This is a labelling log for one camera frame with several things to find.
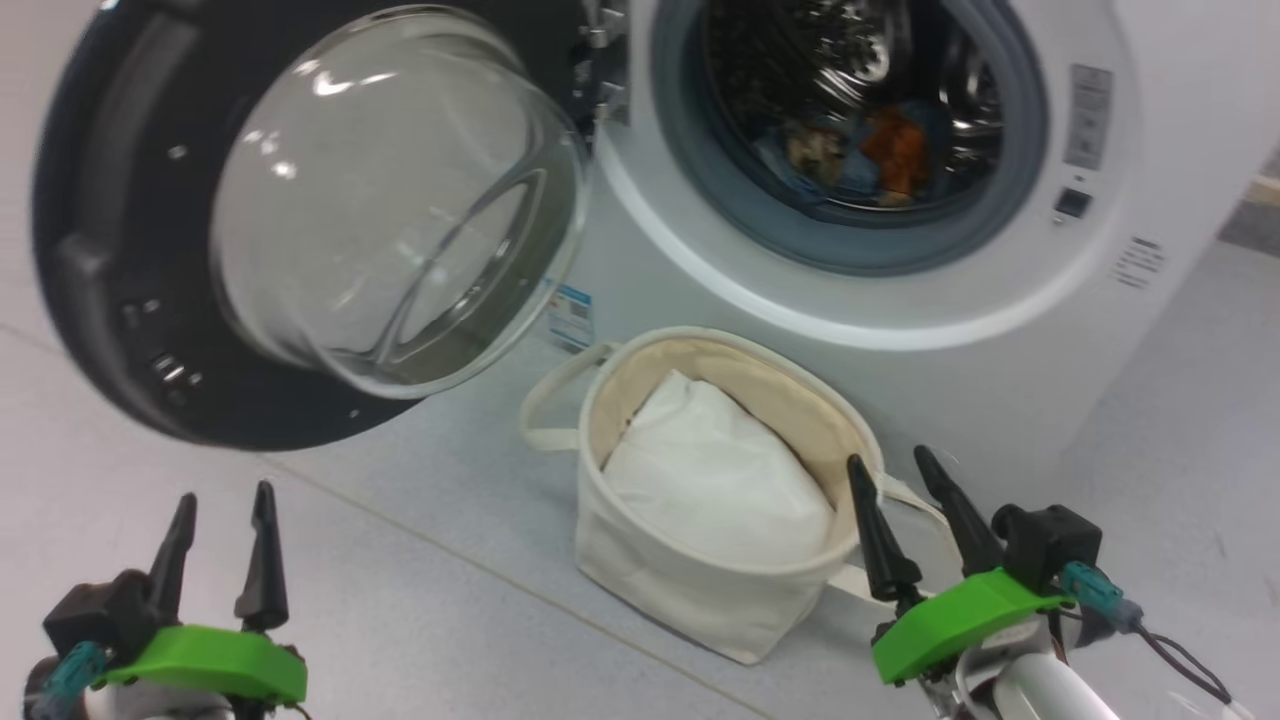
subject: front-loading washing machine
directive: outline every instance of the front-loading washing machine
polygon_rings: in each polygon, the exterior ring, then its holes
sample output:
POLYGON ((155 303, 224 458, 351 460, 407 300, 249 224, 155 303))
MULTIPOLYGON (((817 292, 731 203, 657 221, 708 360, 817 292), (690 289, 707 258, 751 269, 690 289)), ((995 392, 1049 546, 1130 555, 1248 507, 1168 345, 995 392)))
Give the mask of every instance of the front-loading washing machine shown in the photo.
POLYGON ((1069 442, 1274 140, 1277 13, 104 0, 37 266, 97 388, 192 442, 362 432, 550 304, 579 345, 768 345, 986 501, 1069 442))

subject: white pillow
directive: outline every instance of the white pillow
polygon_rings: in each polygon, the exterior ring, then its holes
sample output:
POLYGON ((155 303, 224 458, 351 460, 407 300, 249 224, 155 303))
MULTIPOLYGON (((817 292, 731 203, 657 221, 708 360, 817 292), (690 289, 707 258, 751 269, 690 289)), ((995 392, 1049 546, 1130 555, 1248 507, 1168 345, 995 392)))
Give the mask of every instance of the white pillow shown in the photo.
POLYGON ((730 565, 804 562, 824 548, 835 515, 785 442, 678 370, 636 413, 604 482, 662 534, 730 565))

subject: laundry basket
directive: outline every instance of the laundry basket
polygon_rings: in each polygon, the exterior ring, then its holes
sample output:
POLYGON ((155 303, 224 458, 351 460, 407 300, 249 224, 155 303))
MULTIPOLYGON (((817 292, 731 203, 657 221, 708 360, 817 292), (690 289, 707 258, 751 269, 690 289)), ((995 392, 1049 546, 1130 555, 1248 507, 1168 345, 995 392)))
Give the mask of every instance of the laundry basket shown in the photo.
POLYGON ((795 363, 741 337, 707 328, 667 328, 625 346, 604 343, 568 359, 525 398, 525 439, 541 451, 579 452, 577 566, 640 612, 745 665, 764 659, 836 587, 869 602, 865 573, 845 564, 858 547, 846 462, 863 457, 881 491, 946 519, 901 482, 867 421, 835 389, 795 363), (577 428, 532 427, 539 409, 603 359, 577 428), (824 550, 788 566, 721 562, 682 546, 640 519, 605 484, 602 468, 627 423, 671 370, 707 380, 781 437, 835 509, 824 550))

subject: basket handle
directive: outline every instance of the basket handle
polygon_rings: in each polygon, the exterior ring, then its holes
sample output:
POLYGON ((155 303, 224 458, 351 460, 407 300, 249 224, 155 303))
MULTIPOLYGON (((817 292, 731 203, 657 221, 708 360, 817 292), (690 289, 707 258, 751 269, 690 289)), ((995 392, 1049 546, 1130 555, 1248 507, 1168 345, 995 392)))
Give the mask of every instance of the basket handle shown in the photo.
MULTIPOLYGON (((881 503, 886 500, 901 502, 908 507, 924 512, 932 518, 934 523, 941 525, 942 529, 946 530, 946 537, 950 539, 948 547, 955 555, 956 566, 964 565, 964 560, 960 557, 960 547, 956 546, 955 538, 951 534, 951 523, 947 521, 947 518, 942 514, 942 511, 920 500, 920 496, 915 495, 915 491, 908 487, 906 483, 890 475, 888 473, 876 473, 873 479, 876 482, 876 489, 879 491, 878 500, 881 503)), ((827 580, 827 585, 873 605, 888 607, 890 610, 895 609, 893 603, 872 597, 870 583, 867 582, 867 570, 855 565, 842 565, 838 570, 836 570, 836 574, 827 580)), ((933 597, 933 593, 922 589, 920 596, 929 598, 933 597)))
POLYGON ((545 378, 538 380, 534 389, 529 391, 525 401, 520 404, 520 434, 524 436, 530 447, 541 452, 577 450, 577 428, 535 428, 532 427, 534 415, 541 411, 547 401, 564 389, 564 386, 596 363, 613 355, 618 347, 621 346, 616 342, 593 345, 561 363, 558 368, 547 373, 545 378))

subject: green plastic part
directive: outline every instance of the green plastic part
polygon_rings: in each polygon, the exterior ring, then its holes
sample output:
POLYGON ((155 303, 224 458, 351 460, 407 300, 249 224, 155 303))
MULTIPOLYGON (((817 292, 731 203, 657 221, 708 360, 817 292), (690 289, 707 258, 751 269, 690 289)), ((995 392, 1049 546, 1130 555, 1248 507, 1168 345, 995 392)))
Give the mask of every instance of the green plastic part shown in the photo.
POLYGON ((109 670, 104 679, 143 679, 271 705, 307 697, 307 666, 292 652, 266 635, 202 625, 161 628, 133 665, 109 670))
POLYGON ((911 680, 1028 615, 1071 603, 1066 596, 1041 597, 997 568, 909 610, 876 641, 872 657, 886 684, 911 680))

